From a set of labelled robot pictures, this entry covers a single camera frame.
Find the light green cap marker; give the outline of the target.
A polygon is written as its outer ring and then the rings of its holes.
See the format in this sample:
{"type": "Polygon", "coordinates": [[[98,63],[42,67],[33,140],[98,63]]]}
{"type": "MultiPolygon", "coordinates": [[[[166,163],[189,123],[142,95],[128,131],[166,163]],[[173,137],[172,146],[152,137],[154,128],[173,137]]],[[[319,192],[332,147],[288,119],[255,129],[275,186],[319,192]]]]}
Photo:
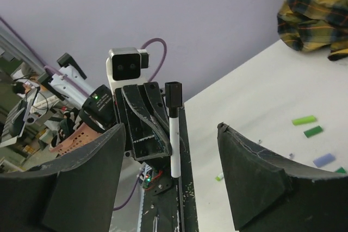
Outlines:
{"type": "Polygon", "coordinates": [[[224,178],[224,175],[223,175],[223,172],[221,172],[220,174],[218,174],[218,175],[215,177],[215,180],[221,181],[223,178],[224,178]]]}

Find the light green cap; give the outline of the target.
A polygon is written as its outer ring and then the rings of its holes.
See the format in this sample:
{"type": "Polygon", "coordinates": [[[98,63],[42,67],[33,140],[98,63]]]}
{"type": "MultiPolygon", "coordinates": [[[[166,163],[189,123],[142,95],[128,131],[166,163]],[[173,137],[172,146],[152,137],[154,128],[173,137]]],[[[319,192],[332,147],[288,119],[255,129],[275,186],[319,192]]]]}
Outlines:
{"type": "Polygon", "coordinates": [[[314,115],[309,115],[309,116],[300,117],[300,118],[296,118],[296,119],[291,120],[291,122],[294,126],[314,123],[316,121],[317,121],[317,118],[314,115]]]}

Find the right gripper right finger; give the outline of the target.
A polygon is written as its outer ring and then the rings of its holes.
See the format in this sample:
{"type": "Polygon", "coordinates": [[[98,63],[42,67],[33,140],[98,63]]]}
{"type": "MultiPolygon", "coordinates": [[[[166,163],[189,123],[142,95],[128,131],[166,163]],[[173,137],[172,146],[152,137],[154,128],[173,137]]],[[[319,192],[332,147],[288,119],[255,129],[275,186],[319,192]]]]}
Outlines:
{"type": "Polygon", "coordinates": [[[217,143],[237,231],[347,231],[347,175],[285,158],[225,123],[217,143]]]}

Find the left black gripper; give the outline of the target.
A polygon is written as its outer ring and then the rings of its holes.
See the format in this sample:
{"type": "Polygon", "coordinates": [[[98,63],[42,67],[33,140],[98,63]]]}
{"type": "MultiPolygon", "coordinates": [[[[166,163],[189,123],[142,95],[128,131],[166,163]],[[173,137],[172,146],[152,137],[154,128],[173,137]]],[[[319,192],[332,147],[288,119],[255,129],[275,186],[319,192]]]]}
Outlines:
{"type": "Polygon", "coordinates": [[[157,82],[115,90],[117,119],[126,128],[127,151],[135,160],[170,156],[169,119],[157,82]]]}

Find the black cap marker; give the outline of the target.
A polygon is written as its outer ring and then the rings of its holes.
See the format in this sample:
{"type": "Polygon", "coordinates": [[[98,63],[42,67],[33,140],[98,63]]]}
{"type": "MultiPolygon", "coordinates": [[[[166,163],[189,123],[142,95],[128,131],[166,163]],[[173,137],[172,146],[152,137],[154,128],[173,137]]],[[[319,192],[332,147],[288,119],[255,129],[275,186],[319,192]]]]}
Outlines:
{"type": "Polygon", "coordinates": [[[165,104],[169,110],[169,138],[172,147],[170,159],[171,176],[181,176],[180,134],[178,109],[182,107],[182,84],[177,81],[165,83],[165,104]]]}

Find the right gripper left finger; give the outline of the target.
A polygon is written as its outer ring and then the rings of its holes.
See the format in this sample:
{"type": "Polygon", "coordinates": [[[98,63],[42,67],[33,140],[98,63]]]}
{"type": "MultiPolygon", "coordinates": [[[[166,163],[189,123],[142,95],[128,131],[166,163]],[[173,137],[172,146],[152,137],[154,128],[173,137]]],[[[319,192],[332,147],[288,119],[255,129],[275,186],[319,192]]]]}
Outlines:
{"type": "Polygon", "coordinates": [[[1,231],[108,231],[125,143],[118,124],[71,153],[2,174],[1,231]]]}

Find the lavender cap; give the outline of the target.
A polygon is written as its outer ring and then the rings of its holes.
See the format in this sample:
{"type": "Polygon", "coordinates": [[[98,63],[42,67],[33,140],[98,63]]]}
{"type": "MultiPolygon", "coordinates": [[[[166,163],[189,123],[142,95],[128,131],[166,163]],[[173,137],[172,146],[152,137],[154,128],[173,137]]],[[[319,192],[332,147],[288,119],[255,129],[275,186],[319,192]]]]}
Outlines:
{"type": "Polygon", "coordinates": [[[331,153],[327,153],[321,157],[318,157],[316,159],[313,160],[313,164],[317,167],[317,168],[321,168],[324,167],[332,162],[334,162],[336,160],[335,156],[331,153]]]}

